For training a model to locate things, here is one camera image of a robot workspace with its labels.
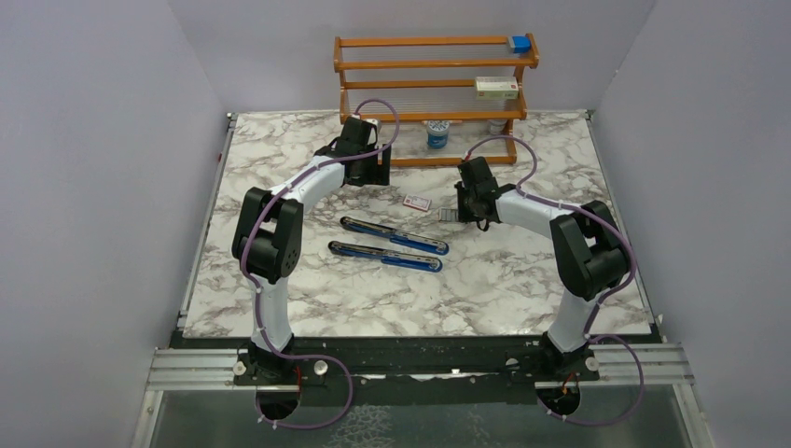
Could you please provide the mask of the grey staples tray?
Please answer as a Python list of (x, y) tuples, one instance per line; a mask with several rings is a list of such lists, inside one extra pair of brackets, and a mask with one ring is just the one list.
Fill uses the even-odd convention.
[(438, 210), (437, 216), (440, 222), (456, 223), (460, 221), (459, 212), (455, 208), (441, 208)]

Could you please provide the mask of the blue stapler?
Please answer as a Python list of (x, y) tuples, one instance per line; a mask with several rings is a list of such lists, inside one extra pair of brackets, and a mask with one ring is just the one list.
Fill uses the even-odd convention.
[(439, 273), (443, 269), (440, 256), (450, 253), (450, 246), (443, 241), (398, 230), (382, 224), (352, 217), (342, 217), (340, 225), (346, 231), (365, 234), (386, 241), (389, 246), (377, 247), (341, 241), (330, 241), (329, 251), (335, 255), (377, 260), (384, 265)]

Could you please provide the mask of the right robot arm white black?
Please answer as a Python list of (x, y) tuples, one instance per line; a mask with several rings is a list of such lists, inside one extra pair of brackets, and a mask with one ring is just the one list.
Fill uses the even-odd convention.
[(549, 238), (562, 281), (561, 304), (539, 343), (539, 370), (560, 380), (588, 346), (598, 309), (634, 274), (631, 249), (608, 205), (594, 200), (562, 203), (529, 194), (514, 184), (499, 185), (482, 157), (463, 161), (455, 184), (461, 222), (481, 231), (507, 224)]

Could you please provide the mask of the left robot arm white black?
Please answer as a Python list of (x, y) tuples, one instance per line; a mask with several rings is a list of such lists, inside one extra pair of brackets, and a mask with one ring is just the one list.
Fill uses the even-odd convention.
[(344, 186), (388, 184), (391, 149), (379, 146), (380, 127), (376, 119), (346, 119), (340, 135), (295, 175), (270, 189), (250, 188), (243, 196), (231, 254), (253, 293), (249, 363), (271, 383), (285, 381), (293, 370), (286, 352), (294, 338), (288, 280), (300, 257), (304, 217)]

